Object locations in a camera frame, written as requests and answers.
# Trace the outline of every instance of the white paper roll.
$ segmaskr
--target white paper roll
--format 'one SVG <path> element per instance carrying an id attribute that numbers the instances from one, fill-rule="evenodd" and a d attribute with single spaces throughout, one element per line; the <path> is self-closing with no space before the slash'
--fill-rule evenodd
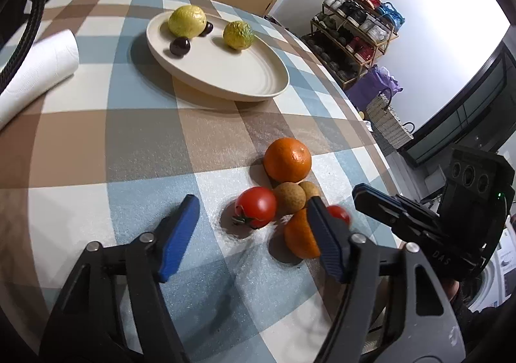
<path id="1" fill-rule="evenodd" d="M 79 67 L 79 50 L 67 29 L 34 44 L 5 91 L 0 94 L 0 130 L 42 93 Z"/>

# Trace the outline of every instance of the plate rim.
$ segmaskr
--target plate rim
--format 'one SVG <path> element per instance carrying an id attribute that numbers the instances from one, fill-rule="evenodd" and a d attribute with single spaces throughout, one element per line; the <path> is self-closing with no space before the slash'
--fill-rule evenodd
<path id="1" fill-rule="evenodd" d="M 220 86 L 217 86 L 217 85 L 214 85 L 214 84 L 211 84 L 203 79 L 199 79 L 199 78 L 196 78 L 192 75 L 190 75 L 189 73 L 181 70 L 179 67 L 177 67 L 176 65 L 174 65 L 173 63 L 169 63 L 167 62 L 165 59 L 163 59 L 161 57 L 161 55 L 157 52 L 157 50 L 153 47 L 151 41 L 150 41 L 150 38 L 149 38 L 149 29 L 151 27 L 151 25 L 153 24 L 154 21 L 156 21 L 159 17 L 163 16 L 163 17 L 166 17 L 167 15 L 170 15 L 172 12 L 174 12 L 175 9 L 172 9 L 172 10 L 166 10 L 166 11 L 163 11 L 161 13 L 158 13 L 157 15 L 155 15 L 154 17 L 152 17 L 150 20 L 149 20 L 149 23 L 147 24 L 146 26 L 146 29 L 145 29 L 145 37 L 147 39 L 147 45 L 149 46 L 149 49 L 153 55 L 153 57 L 155 58 L 155 60 L 158 62 L 158 64 L 163 67 L 168 73 L 170 73 L 171 75 L 177 77 L 178 79 L 180 79 L 184 84 L 186 85 L 189 85 L 201 92 L 204 92 L 204 93 L 208 93 L 212 96 L 215 96 L 213 95 L 212 93 L 210 92 L 206 92 L 205 90 L 202 89 L 202 87 L 198 87 L 198 86 L 193 86 L 191 85 L 189 82 L 187 82 L 187 80 L 194 80 L 195 82 L 197 83 L 200 83 L 201 86 L 202 85 L 206 85 L 210 88 L 214 88 L 216 91 L 220 91 L 220 92 L 223 92 L 223 93 L 226 93 L 226 94 L 229 94 L 229 95 L 233 95 L 233 97 L 231 99 L 233 99 L 233 101 L 246 101 L 246 102 L 257 102 L 257 101 L 265 101 L 266 99 L 271 99 L 271 98 L 274 98 L 280 94 L 282 94 L 283 92 L 285 92 L 287 89 L 288 89 L 288 86 L 290 85 L 290 73 L 288 72 L 288 68 L 287 66 L 285 65 L 285 63 L 283 62 L 283 60 L 281 59 L 281 57 L 273 50 L 273 48 L 267 44 L 264 40 L 262 40 L 259 36 L 257 36 L 256 34 L 254 35 L 254 37 L 258 40 L 260 40 L 263 44 L 265 44 L 269 50 L 273 53 L 273 55 L 280 61 L 281 65 L 283 66 L 283 69 L 285 70 L 285 73 L 286 73 L 286 76 L 287 76 L 287 79 L 286 79 L 286 84 L 285 84 L 285 87 L 282 88 L 280 91 L 278 92 L 275 92 L 275 93 L 271 93 L 271 94 L 267 94 L 267 95 L 261 95 L 261 94 L 246 94 L 246 93 L 241 93 L 241 92 L 235 92 L 235 91 L 231 91 L 229 89 L 225 89 L 225 88 L 221 88 Z M 227 19 L 224 19 L 222 17 L 219 17 L 219 16 L 214 16 L 214 15 L 211 15 L 209 13 L 205 13 L 206 17 L 212 17 L 212 18 L 215 18 L 216 20 L 220 20 L 222 19 L 224 22 L 227 22 L 229 23 L 230 21 L 228 21 Z M 162 64 L 161 64 L 161 61 L 163 62 L 166 62 L 167 63 L 167 66 L 171 67 L 174 69 L 174 72 L 175 73 L 172 73 L 171 71 L 167 70 L 166 67 L 164 67 Z M 181 75 L 184 75 L 184 76 L 187 76 L 188 79 L 185 79 L 185 78 L 182 78 Z"/>

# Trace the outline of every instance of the green wrinkled fruit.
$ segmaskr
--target green wrinkled fruit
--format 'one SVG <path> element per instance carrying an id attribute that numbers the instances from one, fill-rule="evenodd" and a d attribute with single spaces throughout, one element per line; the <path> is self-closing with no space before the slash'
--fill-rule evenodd
<path id="1" fill-rule="evenodd" d="M 168 29 L 175 36 L 188 39 L 198 36 L 206 27 L 206 15 L 198 6 L 184 5 L 168 18 Z"/>
<path id="2" fill-rule="evenodd" d="M 223 37 L 229 47 L 235 50 L 245 50 L 251 47 L 254 41 L 254 31 L 247 22 L 234 21 L 226 25 Z"/>

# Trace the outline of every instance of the oval plate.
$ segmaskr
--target oval plate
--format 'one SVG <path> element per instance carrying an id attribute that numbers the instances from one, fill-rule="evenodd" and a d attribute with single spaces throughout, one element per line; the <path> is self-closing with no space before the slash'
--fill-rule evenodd
<path id="1" fill-rule="evenodd" d="M 172 76 L 200 91 L 233 101 L 262 101 L 287 89 L 288 71 L 278 55 L 257 36 L 246 50 L 230 48 L 223 40 L 228 21 L 222 18 L 206 15 L 213 31 L 191 39 L 190 52 L 184 57 L 174 56 L 169 45 L 175 36 L 167 23 L 171 13 L 152 18 L 146 37 L 152 55 Z"/>

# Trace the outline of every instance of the table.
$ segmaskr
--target table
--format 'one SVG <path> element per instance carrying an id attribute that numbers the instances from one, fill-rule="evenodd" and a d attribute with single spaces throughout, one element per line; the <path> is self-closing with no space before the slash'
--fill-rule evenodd
<path id="1" fill-rule="evenodd" d="M 146 45 L 146 25 L 189 3 L 251 24 L 288 69 L 285 93 L 261 103 L 226 101 L 165 72 Z M 50 0 L 38 38 L 67 28 L 79 69 L 0 132 L 0 304 L 13 325 L 37 349 L 87 242 L 126 243 L 195 194 L 199 223 L 180 271 L 162 286 L 191 359 L 312 362 L 341 287 L 318 260 L 288 252 L 281 223 L 249 233 L 228 218 L 243 190 L 270 186 L 261 163 L 267 146 L 295 137 L 313 155 L 308 179 L 325 201 L 350 210 L 355 230 L 395 246 L 388 227 L 354 210 L 355 184 L 389 194 L 396 186 L 333 78 L 285 29 L 210 0 Z M 121 309 L 138 349 L 127 292 Z"/>

